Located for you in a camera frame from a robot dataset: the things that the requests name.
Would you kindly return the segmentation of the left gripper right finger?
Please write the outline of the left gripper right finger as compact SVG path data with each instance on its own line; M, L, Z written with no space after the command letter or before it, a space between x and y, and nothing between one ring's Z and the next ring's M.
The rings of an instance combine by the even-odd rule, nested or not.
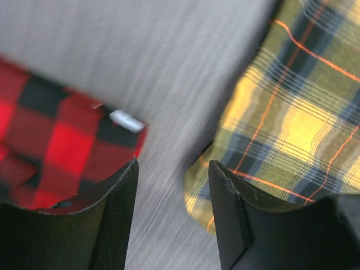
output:
M209 164L222 269L358 269L359 196L298 206Z

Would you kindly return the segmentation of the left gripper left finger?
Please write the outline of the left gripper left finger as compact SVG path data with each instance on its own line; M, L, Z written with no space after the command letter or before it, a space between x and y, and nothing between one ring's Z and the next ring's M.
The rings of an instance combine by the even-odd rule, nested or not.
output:
M138 185L136 159L53 207L1 202L2 269L123 269Z

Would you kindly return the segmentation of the yellow plaid long sleeve shirt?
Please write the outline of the yellow plaid long sleeve shirt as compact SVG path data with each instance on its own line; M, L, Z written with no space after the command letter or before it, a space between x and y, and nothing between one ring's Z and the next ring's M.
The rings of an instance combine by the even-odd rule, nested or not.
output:
M185 174L186 210L209 233L212 160L291 203L359 193L358 1L281 1Z

